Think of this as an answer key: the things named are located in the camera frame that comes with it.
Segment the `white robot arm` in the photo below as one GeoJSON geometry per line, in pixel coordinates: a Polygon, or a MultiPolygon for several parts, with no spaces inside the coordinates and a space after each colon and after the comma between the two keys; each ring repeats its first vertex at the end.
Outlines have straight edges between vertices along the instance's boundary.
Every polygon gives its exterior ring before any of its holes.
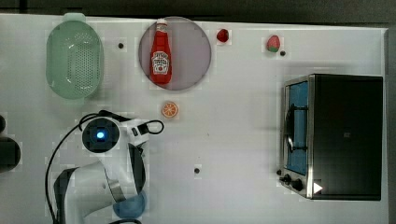
{"type": "Polygon", "coordinates": [[[139,195],[146,182],[142,152],[148,140],[143,119],[99,117],[83,125],[82,148],[97,161],[57,177],[58,223],[84,224],[89,214],[139,195]]]}

